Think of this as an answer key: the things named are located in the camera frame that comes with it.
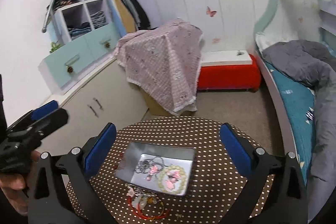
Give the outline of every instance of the carpet floor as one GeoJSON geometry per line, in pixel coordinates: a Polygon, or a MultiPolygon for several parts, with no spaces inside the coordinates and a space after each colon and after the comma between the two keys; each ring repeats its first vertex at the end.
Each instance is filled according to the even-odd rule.
{"type": "MultiPolygon", "coordinates": [[[[194,116],[228,122],[250,135],[272,155],[284,155],[277,114],[268,88],[263,82],[255,92],[228,90],[197,93],[194,116]]],[[[144,120],[159,116],[145,115],[144,120]]]]}

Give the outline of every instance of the pink charm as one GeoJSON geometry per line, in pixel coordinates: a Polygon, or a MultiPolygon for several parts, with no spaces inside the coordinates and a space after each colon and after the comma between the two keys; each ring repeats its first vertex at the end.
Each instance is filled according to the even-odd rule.
{"type": "Polygon", "coordinates": [[[166,180],[165,183],[166,183],[166,186],[169,190],[174,190],[175,189],[175,184],[173,182],[171,182],[170,180],[166,180]]]}
{"type": "Polygon", "coordinates": [[[169,177],[173,177],[175,179],[181,179],[181,174],[179,170],[171,171],[167,174],[169,177]]]}
{"type": "Polygon", "coordinates": [[[135,194],[135,192],[134,192],[133,188],[131,187],[131,188],[129,188],[128,193],[126,194],[126,196],[130,196],[132,198],[134,196],[134,194],[135,194]]]}
{"type": "Polygon", "coordinates": [[[149,171],[149,173],[151,175],[154,175],[155,173],[157,173],[157,171],[158,171],[158,168],[154,165],[151,167],[151,170],[149,171]]]}

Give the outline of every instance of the bracelet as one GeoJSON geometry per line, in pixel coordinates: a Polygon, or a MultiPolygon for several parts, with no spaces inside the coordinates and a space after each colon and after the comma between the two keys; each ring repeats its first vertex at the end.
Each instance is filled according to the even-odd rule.
{"type": "Polygon", "coordinates": [[[165,218],[168,216],[169,212],[170,212],[170,209],[167,209],[165,211],[165,207],[164,207],[164,204],[163,202],[161,201],[161,206],[162,206],[162,212],[160,213],[160,215],[158,216],[151,216],[151,217],[148,217],[148,216],[145,216],[143,213],[142,213],[142,210],[140,210],[140,207],[139,207],[139,204],[138,204],[138,208],[135,209],[132,205],[132,198],[129,196],[128,197],[128,204],[132,207],[133,209],[133,213],[139,217],[139,218],[142,218],[142,219],[145,219],[145,220],[149,220],[149,221],[154,221],[154,220],[157,220],[157,219],[162,219],[162,218],[165,218]]]}

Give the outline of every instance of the mint green drawer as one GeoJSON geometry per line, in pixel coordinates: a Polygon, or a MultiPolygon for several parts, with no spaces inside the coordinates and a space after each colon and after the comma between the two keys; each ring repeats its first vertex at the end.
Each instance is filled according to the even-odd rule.
{"type": "Polygon", "coordinates": [[[62,87],[94,59],[84,35],[51,53],[44,61],[57,85],[62,87]],[[67,66],[72,67],[72,73],[68,72],[67,66]]]}
{"type": "Polygon", "coordinates": [[[87,33],[84,37],[95,60],[112,51],[120,39],[113,22],[87,33]]]}

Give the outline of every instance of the bed frame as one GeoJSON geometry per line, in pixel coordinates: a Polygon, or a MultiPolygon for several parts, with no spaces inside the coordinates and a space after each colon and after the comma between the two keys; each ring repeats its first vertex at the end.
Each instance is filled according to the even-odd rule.
{"type": "Polygon", "coordinates": [[[294,152],[296,154],[296,158],[298,158],[292,127],[289,122],[287,111],[281,99],[278,87],[275,84],[272,74],[266,67],[258,51],[255,51],[254,57],[256,58],[261,74],[263,75],[265,79],[268,91],[272,97],[273,104],[277,112],[281,135],[282,135],[282,141],[283,141],[283,149],[285,151],[285,154],[287,154],[288,152],[294,152]]]}

